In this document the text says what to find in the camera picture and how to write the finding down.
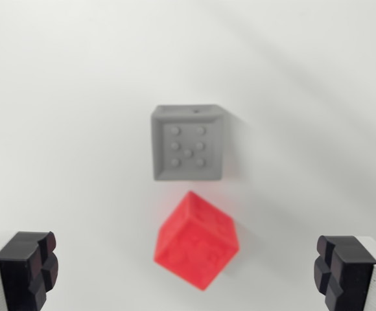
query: red die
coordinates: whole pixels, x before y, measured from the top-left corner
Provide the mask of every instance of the red die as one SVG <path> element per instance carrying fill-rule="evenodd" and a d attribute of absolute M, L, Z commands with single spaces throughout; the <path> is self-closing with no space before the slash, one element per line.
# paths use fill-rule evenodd
<path fill-rule="evenodd" d="M 159 230 L 155 261 L 205 290 L 238 250 L 233 219 L 188 192 Z"/>

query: raised dot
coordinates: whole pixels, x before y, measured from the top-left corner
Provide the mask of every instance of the raised dot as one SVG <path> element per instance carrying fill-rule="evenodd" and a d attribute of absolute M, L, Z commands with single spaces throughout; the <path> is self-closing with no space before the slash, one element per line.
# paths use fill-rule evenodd
<path fill-rule="evenodd" d="M 181 133 L 181 129 L 177 126 L 174 126 L 170 129 L 170 132 L 174 135 L 179 135 Z"/>
<path fill-rule="evenodd" d="M 197 159 L 196 160 L 196 164 L 199 166 L 199 167 L 203 167 L 205 164 L 206 164 L 206 161 L 204 159 Z"/>
<path fill-rule="evenodd" d="M 184 154 L 185 157 L 192 157 L 193 156 L 193 152 L 190 149 L 184 150 L 183 154 Z"/>
<path fill-rule="evenodd" d="M 195 146 L 197 150 L 204 150 L 204 148 L 206 147 L 205 144 L 201 142 L 197 143 Z"/>
<path fill-rule="evenodd" d="M 170 164 L 173 166 L 173 167 L 178 167 L 180 165 L 181 161 L 179 159 L 172 159 L 170 161 Z"/>
<path fill-rule="evenodd" d="M 180 144 L 178 144 L 178 143 L 172 143 L 172 144 L 170 144 L 170 148 L 172 150 L 178 150 L 180 148 Z"/>
<path fill-rule="evenodd" d="M 202 126 L 199 126 L 196 128 L 196 132 L 198 135 L 203 135 L 206 133 L 206 128 L 202 127 Z"/>

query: cube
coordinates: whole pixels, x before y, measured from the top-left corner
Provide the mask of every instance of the cube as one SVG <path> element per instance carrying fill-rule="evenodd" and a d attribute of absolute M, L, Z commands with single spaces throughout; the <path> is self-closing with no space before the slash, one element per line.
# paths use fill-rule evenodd
<path fill-rule="evenodd" d="M 217 105 L 158 106 L 151 118 L 154 179 L 221 179 L 223 116 Z"/>
<path fill-rule="evenodd" d="M 188 192 L 161 226 L 154 260 L 205 290 L 238 250 L 233 219 Z"/>

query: black 3d printed part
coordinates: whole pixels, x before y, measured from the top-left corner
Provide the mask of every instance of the black 3d printed part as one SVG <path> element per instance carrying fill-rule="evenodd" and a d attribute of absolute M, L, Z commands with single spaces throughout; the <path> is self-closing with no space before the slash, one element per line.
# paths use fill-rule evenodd
<path fill-rule="evenodd" d="M 363 311 L 374 257 L 354 236 L 321 236 L 314 279 L 330 311 Z"/>
<path fill-rule="evenodd" d="M 40 311 L 54 287 L 58 261 L 52 232 L 18 232 L 0 251 L 0 272 L 8 311 Z"/>

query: gray die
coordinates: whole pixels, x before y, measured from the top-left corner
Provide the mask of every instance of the gray die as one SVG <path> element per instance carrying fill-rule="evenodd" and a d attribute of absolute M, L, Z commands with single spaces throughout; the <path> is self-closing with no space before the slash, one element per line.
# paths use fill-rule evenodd
<path fill-rule="evenodd" d="M 154 178 L 221 179 L 223 118 L 217 105 L 158 106 L 152 114 Z"/>

